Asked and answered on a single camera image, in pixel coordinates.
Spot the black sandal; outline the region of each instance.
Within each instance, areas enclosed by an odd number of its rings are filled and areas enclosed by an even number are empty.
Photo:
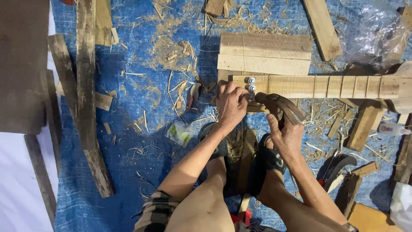
[[[279,152],[266,147],[266,141],[268,139],[270,139],[270,134],[264,134],[257,145],[258,152],[255,158],[255,177],[250,190],[251,196],[254,197],[257,197],[262,189],[267,170],[278,170],[282,174],[285,174],[286,171],[286,164],[280,157]]]
[[[202,141],[207,134],[212,130],[213,126],[216,124],[216,122],[208,123],[205,126],[200,129],[199,132],[199,142]],[[229,182],[229,161],[227,159],[227,156],[229,155],[229,150],[227,148],[227,138],[224,137],[222,141],[220,141],[219,145],[216,147],[215,151],[212,153],[210,156],[210,160],[216,159],[219,157],[223,157],[225,160],[225,166],[226,166],[226,185],[223,188],[223,191],[226,190],[226,188],[229,186],[227,183]]]

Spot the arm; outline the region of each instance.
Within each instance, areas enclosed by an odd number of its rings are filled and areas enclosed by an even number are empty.
[[[210,133],[187,154],[166,176],[158,190],[182,201],[193,188],[194,183],[209,161],[220,141],[229,134],[246,115],[248,91],[229,82],[220,86],[219,122]]]
[[[348,223],[348,220],[343,216],[306,165],[306,161],[300,151],[304,129],[302,124],[293,125],[285,118],[285,126],[280,131],[278,121],[273,115],[269,114],[267,120],[274,148],[279,151],[290,173],[295,177],[303,202],[341,225]]]

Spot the hand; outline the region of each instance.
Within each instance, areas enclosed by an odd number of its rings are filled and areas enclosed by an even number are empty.
[[[247,94],[249,92],[245,88],[233,81],[220,86],[218,127],[224,132],[224,136],[229,134],[246,115]]]
[[[267,115],[267,121],[270,127],[270,138],[272,139],[274,149],[279,151],[282,159],[288,163],[289,161],[299,161],[303,156],[300,152],[300,144],[302,142],[303,125],[293,125],[287,117],[282,130],[279,130],[278,120],[273,114]]]

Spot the white floor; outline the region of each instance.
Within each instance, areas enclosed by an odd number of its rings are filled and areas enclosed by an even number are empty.
[[[49,35],[56,33],[50,4]],[[49,53],[48,69],[54,71]],[[58,177],[49,127],[37,136],[57,199]],[[26,149],[23,134],[0,133],[0,231],[52,232],[49,217]]]

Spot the glue bottle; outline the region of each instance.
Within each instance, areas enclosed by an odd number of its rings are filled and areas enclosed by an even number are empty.
[[[382,123],[379,125],[378,132],[386,135],[409,135],[412,133],[405,127],[394,123]]]

